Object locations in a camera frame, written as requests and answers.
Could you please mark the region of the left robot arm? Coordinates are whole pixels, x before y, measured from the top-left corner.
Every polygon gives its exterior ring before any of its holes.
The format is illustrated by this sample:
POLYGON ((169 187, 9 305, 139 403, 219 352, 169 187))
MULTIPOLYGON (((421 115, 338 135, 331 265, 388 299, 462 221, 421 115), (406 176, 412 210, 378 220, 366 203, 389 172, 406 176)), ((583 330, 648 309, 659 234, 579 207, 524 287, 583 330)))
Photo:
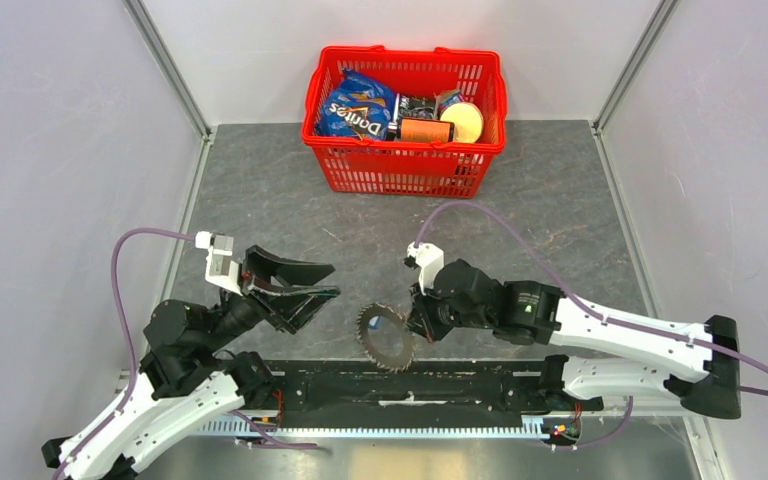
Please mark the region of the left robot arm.
POLYGON ((323 283, 335 268, 257 245, 236 261, 231 243, 224 236, 196 243, 219 302, 158 304, 143 330, 148 350, 125 390, 83 431, 43 445, 55 478, 133 479, 209 418, 271 401, 275 377, 258 353, 217 354, 261 322, 288 334, 304 328, 339 296, 323 283))

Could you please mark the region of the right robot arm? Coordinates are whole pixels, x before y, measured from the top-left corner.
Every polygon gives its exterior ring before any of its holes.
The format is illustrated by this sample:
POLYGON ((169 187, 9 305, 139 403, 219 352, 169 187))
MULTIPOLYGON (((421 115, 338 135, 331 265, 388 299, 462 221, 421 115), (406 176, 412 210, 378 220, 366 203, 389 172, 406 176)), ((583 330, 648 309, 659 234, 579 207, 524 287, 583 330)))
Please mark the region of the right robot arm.
POLYGON ((429 341, 454 329, 487 330, 502 341, 575 347, 608 354, 601 361, 550 358, 537 382, 539 400, 561 409, 574 399, 608 395, 675 398, 693 413, 741 416, 736 322, 714 315, 673 323, 574 301, 532 280, 501 283, 464 260, 423 267, 410 288, 406 327, 429 341))

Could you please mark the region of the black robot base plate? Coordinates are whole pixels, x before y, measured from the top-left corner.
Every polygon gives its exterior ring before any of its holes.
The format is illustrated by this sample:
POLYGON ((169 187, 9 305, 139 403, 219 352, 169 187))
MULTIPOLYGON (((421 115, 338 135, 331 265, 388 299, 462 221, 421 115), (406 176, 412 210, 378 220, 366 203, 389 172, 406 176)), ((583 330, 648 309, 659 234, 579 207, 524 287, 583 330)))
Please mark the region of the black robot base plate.
POLYGON ((424 360, 405 371, 361 360, 269 360, 272 373, 242 411, 278 414, 280 427, 513 426, 522 415, 603 412, 605 395, 579 400, 560 384, 562 355, 543 360, 424 360))

